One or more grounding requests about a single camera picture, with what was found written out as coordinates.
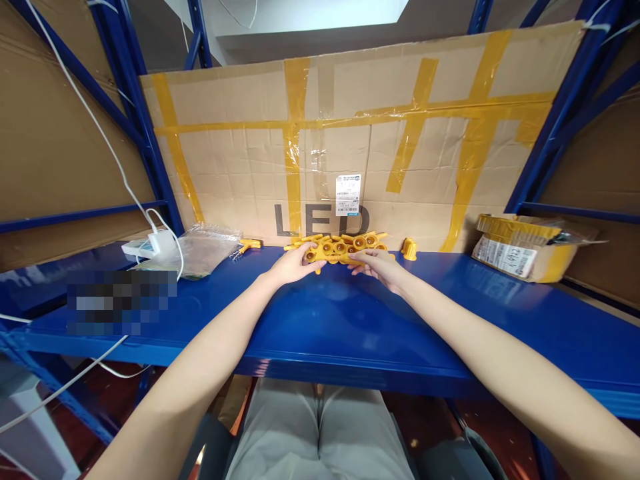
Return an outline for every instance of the yellow box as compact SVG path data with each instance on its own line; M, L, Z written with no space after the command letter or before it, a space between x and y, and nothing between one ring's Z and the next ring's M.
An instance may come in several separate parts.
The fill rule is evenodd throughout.
M578 247L594 242L597 230L562 219L480 215L482 238L472 257L520 280L562 279Z

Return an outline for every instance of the blue shelf frame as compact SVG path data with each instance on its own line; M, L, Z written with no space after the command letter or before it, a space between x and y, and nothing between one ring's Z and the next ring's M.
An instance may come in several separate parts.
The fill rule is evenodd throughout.
M26 2L24 0L10 0L10 2L46 42L44 33ZM193 26L193 38L185 60L185 69L193 69L196 59L199 60L201 68L210 68L213 66L213 62L209 50L201 0L188 0L188 3ZM492 3L493 0L477 0L475 2L467 34L474 35L485 31ZM549 0L537 0L523 20L521 27L533 26L548 4ZM90 8L116 85L123 98L124 113L106 95L46 20L42 16L40 18L70 72L137 146L155 196L155 201L144 203L143 206L145 208L161 208L167 223L177 235L180 235L183 233L182 222L138 80L138 76L145 75L147 70L127 0L103 0L93 4ZM610 30L591 29L585 34L576 58L567 72L547 121L509 200L505 210L507 213L548 211L610 221L640 223L638 222L640 219L638 215L580 209L566 205L548 205L539 202L545 186L575 134L620 98L628 88L636 84L640 79L640 65L636 64L594 98L595 92L602 83L604 74L611 66L627 35L621 34L611 39L611 41L606 40L610 39L614 32L620 31L620 29L630 24L635 19L634 15L637 16L637 12L633 11L632 0L584 0L581 4L577 14L578 19L593 18L594 23L610 25L611 28ZM132 211L136 208L136 205L122 205L35 219L18 219L0 224L0 233ZM104 268L104 264L100 263L99 259L93 260L89 263L100 265L101 268ZM120 269L126 268L128 265L123 264L121 261L112 261L110 266L112 269ZM38 297L38 295L40 294L32 295L33 298L30 299L30 302L35 305L31 311L41 315L43 312L37 308L38 298L42 298L42 304L45 304L45 300L48 299L47 301L50 301L51 299L45 298L46 295L41 297ZM3 305L7 305L11 310L4 313L16 316L24 314L24 310L14 306L11 299L7 298L2 288L0 288L0 299L3 301ZM15 342L11 335L11 330L15 327L16 325L12 325L11 322L0 320L0 350L4 351L15 362L26 366L34 372L50 389L56 390L60 388L71 378L72 372L70 372L70 369L65 366L57 355L21 350L21 346ZM142 376L139 398L146 392L150 372L151 369ZM91 392L82 387L76 387L62 394L60 399L100 439L106 443L113 439L119 426L100 408L99 402ZM550 457L548 451L545 451L544 446L536 439L534 439L534 444L539 453L539 464L544 465L541 468L541 476L546 479L553 478L553 469L549 468Z

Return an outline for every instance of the leg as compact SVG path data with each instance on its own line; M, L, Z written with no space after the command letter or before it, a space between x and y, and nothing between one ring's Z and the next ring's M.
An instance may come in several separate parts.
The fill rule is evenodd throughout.
M401 440L377 390L325 386L320 460L345 480L413 480Z
M318 435L310 383L259 379L227 480L262 478L287 454L318 463Z

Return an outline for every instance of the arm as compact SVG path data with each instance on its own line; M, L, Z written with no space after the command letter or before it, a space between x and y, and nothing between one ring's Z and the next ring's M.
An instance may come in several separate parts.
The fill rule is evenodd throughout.
M350 265L400 295L473 374L553 452L575 479L632 479L640 438L538 352L416 278L381 250Z
M222 310L172 362L91 469L87 480L174 480L195 432L247 348L273 294L326 262L308 265L307 243L284 254Z

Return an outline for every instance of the cardboard panel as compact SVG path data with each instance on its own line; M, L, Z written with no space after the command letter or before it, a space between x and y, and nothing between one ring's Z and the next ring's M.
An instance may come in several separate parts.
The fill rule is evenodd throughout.
M120 105L86 2L34 2ZM53 53L0 1L0 221L133 203L118 166ZM154 199L137 148L80 87L139 200ZM14 269L104 245L146 228L140 212L0 235L0 268Z
M582 34L570 22L141 82L184 218L266 245L364 229L463 251L478 214L503 211ZM338 217L348 173L363 174L363 212Z
M603 82L640 60L634 31ZM640 84L582 130L560 160L540 202L640 214ZM640 225L573 217L608 243L579 249L566 276L640 309Z

